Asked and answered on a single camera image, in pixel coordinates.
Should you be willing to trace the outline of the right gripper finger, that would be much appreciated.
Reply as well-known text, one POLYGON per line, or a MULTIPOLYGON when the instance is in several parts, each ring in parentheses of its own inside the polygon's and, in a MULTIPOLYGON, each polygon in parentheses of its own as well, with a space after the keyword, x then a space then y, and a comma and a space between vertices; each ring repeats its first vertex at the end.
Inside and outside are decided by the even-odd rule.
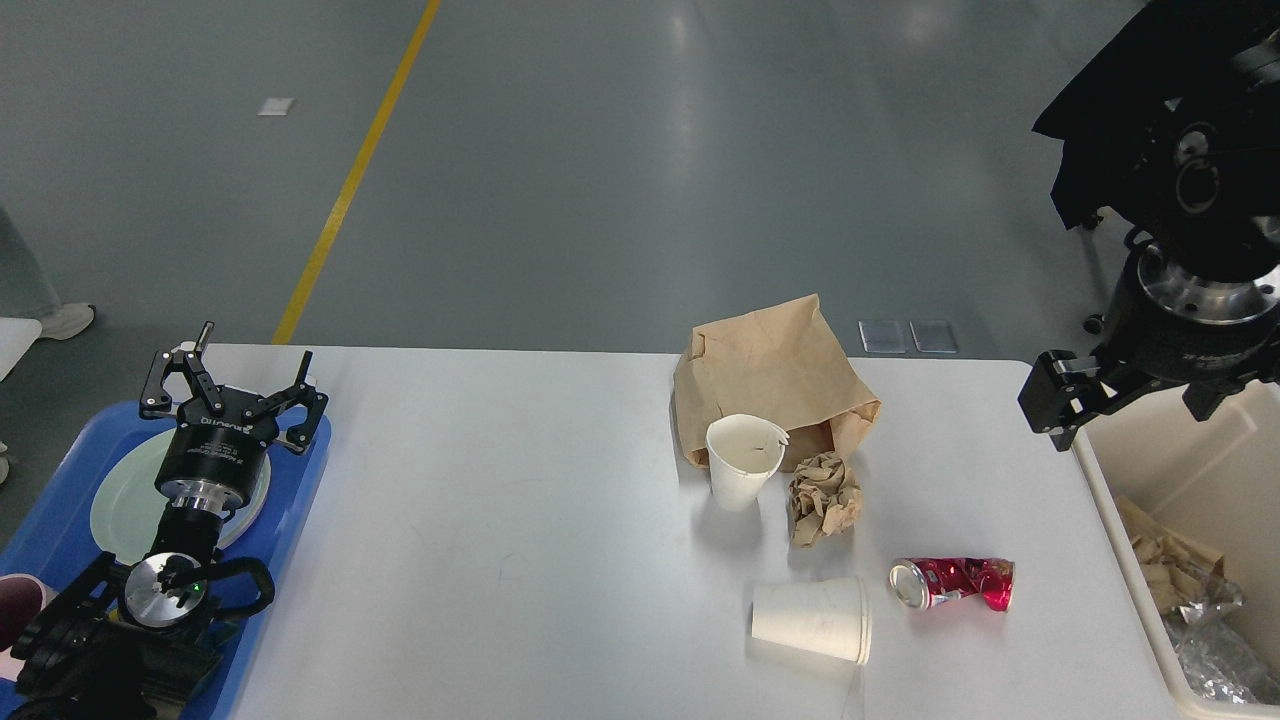
POLYGON ((1183 392, 1181 401, 1197 421, 1207 421, 1231 396, 1257 384, 1270 384, 1270 379, 1221 378, 1216 380, 1192 382, 1183 392))
POLYGON ((1032 364, 1018 404, 1029 428, 1065 452, 1083 425, 1119 413, 1148 392, 1151 375, 1128 363, 1050 350, 1032 364))

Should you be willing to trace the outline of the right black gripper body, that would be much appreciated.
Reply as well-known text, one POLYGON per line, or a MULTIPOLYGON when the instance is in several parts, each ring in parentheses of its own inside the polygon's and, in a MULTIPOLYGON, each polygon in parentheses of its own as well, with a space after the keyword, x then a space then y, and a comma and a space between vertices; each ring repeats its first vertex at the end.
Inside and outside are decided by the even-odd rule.
POLYGON ((1126 259, 1094 355, 1170 383, 1277 372, 1277 269, 1251 281, 1192 274, 1157 243, 1126 259))

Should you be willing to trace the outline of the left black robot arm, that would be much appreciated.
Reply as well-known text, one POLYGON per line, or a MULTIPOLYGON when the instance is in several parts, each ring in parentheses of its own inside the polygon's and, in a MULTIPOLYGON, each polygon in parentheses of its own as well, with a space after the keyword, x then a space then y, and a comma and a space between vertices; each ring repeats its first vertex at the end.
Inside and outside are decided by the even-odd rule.
POLYGON ((41 580, 3 611, 3 716, 215 719, 243 682, 323 474, 328 396, 212 379, 202 328, 160 348, 136 404, 79 433, 3 571, 41 580))

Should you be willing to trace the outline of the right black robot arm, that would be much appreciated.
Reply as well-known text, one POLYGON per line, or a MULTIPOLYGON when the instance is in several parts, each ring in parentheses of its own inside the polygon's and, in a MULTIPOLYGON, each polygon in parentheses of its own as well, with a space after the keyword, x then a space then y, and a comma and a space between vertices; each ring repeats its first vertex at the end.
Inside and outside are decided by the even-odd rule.
POLYGON ((1087 354, 1048 350, 1018 396, 1053 447, 1138 398, 1179 388, 1208 420, 1277 382, 1277 13, 1178 53, 1128 26, 1039 114, 1062 145, 1051 197, 1065 227, 1128 220, 1087 354))

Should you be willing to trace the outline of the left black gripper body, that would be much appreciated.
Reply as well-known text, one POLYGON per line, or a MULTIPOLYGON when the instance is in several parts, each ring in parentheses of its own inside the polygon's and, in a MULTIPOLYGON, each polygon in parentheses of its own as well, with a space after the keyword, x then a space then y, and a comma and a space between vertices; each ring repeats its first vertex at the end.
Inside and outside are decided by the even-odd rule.
POLYGON ((154 482, 174 507, 234 512, 252 501, 279 424, 271 414, 246 416, 256 404, 250 395, 228 395, 218 404, 220 416, 201 398, 178 407, 178 427, 154 482))

